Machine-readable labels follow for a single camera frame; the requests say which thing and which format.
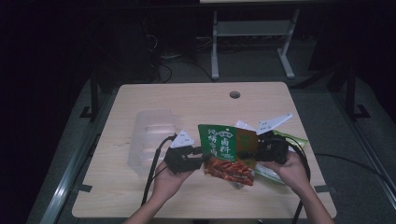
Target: hand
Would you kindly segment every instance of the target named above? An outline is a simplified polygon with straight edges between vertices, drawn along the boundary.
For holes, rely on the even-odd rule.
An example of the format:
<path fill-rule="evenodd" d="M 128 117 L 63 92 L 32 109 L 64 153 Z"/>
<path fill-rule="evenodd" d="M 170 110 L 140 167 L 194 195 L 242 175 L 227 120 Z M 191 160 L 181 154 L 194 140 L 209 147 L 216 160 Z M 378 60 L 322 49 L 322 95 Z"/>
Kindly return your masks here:
<path fill-rule="evenodd" d="M 172 198 L 180 189 L 181 184 L 193 173 L 190 171 L 175 175 L 165 167 L 166 163 L 162 161 L 155 170 L 154 189 L 150 198 L 162 203 Z"/>
<path fill-rule="evenodd" d="M 274 161 L 260 161 L 260 164 L 277 173 L 283 182 L 297 194 L 301 189 L 310 187 L 305 168 L 295 152 L 288 152 L 288 160 L 283 165 Z"/>

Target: meat snack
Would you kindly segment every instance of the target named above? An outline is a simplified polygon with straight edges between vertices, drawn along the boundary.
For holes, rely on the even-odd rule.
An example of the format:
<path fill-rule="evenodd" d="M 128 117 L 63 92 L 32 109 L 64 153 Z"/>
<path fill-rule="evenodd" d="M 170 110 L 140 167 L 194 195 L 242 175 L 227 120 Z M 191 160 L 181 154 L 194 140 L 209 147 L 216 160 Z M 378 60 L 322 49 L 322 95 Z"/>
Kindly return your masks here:
<path fill-rule="evenodd" d="M 257 150 L 258 137 L 255 132 L 223 125 L 198 125 L 201 148 L 212 154 L 204 163 L 206 175 L 222 178 L 233 183 L 252 186 L 254 182 L 254 160 L 241 160 L 238 151 Z"/>

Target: forearm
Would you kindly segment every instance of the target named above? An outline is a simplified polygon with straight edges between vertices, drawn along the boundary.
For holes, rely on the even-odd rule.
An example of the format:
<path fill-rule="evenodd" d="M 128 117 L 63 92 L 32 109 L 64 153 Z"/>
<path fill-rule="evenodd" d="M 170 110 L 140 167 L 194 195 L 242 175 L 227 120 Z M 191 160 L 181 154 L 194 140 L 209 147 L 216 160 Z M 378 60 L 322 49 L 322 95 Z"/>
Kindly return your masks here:
<path fill-rule="evenodd" d="M 147 224 L 163 207 L 165 202 L 149 199 L 143 206 L 137 209 L 123 224 Z"/>
<path fill-rule="evenodd" d="M 334 223 L 314 189 L 309 186 L 296 193 L 299 195 L 310 223 Z"/>

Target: person's left hand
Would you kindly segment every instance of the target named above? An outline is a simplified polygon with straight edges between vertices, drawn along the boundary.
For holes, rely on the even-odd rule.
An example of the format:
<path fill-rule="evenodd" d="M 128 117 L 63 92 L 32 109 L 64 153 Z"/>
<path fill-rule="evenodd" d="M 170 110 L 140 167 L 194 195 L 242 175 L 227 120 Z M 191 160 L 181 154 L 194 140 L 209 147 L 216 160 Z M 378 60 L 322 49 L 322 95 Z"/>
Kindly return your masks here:
<path fill-rule="evenodd" d="M 151 200 L 158 200 L 162 203 L 172 198 L 180 189 L 181 184 L 193 173 L 193 171 L 189 171 L 175 175 L 165 167 L 166 163 L 162 161 L 155 170 L 154 190 L 150 197 Z"/>

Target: light wood table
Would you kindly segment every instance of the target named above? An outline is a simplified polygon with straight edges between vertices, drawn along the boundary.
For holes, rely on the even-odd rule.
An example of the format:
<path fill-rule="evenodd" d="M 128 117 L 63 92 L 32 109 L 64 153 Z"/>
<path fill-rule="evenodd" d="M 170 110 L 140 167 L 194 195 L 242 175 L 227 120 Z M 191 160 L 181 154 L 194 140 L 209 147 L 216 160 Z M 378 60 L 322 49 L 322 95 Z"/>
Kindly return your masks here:
<path fill-rule="evenodd" d="M 230 97 L 238 91 L 240 97 Z M 198 124 L 234 126 L 242 121 L 257 127 L 259 120 L 288 112 L 293 117 L 276 129 L 307 139 L 288 87 L 270 83 L 206 83 L 124 85 L 109 114 L 92 162 L 83 181 L 92 186 L 80 191 L 73 207 L 75 217 L 128 217 L 140 206 L 144 178 L 128 164 L 136 115 L 146 109 L 169 108 L 200 145 Z M 305 147 L 312 170 L 312 186 L 325 181 L 311 146 Z M 336 210 L 329 192 L 318 194 L 332 217 Z M 299 198 L 289 187 L 262 176 L 254 186 L 235 189 L 225 180 L 195 171 L 156 217 L 172 218 L 291 218 Z M 306 217 L 305 211 L 300 217 Z"/>

